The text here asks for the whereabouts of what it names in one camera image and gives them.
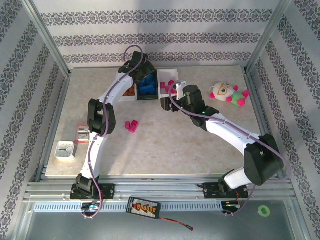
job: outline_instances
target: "plush toy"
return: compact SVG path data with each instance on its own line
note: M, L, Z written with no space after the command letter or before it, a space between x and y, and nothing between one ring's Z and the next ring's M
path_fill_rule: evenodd
M244 92L238 91L238 86L232 87L226 82L218 82L210 88L210 98L218 99L220 101L227 101L236 106L243 107L246 103L246 99L249 96L250 92L245 90Z

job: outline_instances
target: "white clock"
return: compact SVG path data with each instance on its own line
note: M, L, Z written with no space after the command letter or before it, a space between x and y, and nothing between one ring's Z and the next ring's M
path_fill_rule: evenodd
M76 145L73 141L59 141L54 156L58 160L72 160L76 155Z

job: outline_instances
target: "red wire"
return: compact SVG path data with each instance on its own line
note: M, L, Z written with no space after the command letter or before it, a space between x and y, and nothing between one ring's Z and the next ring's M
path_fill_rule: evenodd
M242 196L240 196L240 194L237 191L235 193L236 193L236 196L237 196L235 202L238 201L239 199L241 199L241 204L240 204L240 206L241 206L242 203L244 202L244 200L243 200Z
M164 218L164 217L159 217L159 219L161 220L165 220L167 222L170 222L170 223L175 223L175 224L180 224L182 226L185 226L187 229L189 229L190 231L193 231L194 228L192 226L189 226L183 222L180 222L180 221L176 221L176 220L172 220L172 219L169 219L169 218Z

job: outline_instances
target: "aluminum frame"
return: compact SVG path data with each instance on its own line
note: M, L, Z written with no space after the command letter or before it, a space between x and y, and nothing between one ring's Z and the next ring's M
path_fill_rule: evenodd
M14 228L12 239L25 239L32 220L33 212L37 204L45 203L63 203L68 205L75 203L69 198L71 186L75 183L74 177L46 177L46 166L48 164L50 150L53 145L55 134L58 128L60 116L62 113L64 101L66 98L71 71L69 70L63 56L55 44L48 28L43 22L35 4L31 0L22 0L31 19L39 30L45 44L47 44L54 59L62 69L66 80L60 95L57 111L55 113L53 124L49 132L48 141L45 145L45 154L43 155L39 171L36 175L36 182L30 182L26 188L23 202L19 211L18 219ZM259 105L258 96L250 76L254 65L259 59L266 43L276 29L285 10L288 8L291 0L280 0L274 14L272 15L265 31L263 32L256 48L254 49L248 64L242 68L243 76L247 88L251 92L251 101L257 118L260 132L268 133L267 124ZM101 176L100 183L113 183L116 185L114 200L107 200L106 206L110 204L124 205L131 196L147 198L151 201L159 201L168 204L206 204L219 203L220 199L204 199L202 189L197 184L205 182L218 182L221 177L219 174L180 174L180 175L124 175L124 176ZM291 224L292 231L296 239L309 240L310 234L304 220L301 208L292 183L290 180L283 182L266 182L263 186L256 187L251 201L257 200L282 200L284 201L287 215Z
M44 43L47 45L50 53L52 54L54 60L58 64L59 68L62 70L63 75L66 77L70 73L70 69L62 56L58 46L56 45L53 37L51 36L44 20L41 17L35 3L32 0L21 0L23 6L27 10L32 22L36 26L40 36L42 37Z

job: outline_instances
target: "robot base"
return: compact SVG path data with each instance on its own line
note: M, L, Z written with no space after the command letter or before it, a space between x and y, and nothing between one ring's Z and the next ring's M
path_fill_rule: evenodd
M243 199L246 199L249 196L246 186L240 186L225 194L222 194L220 191L218 182L205 182L203 185L197 186L203 189L204 199L236 199L238 198L237 193Z
M99 184L102 192L102 199L113 200L115 196L115 185L114 184ZM76 184L72 185L70 200L99 200L99 194L92 196L77 188Z

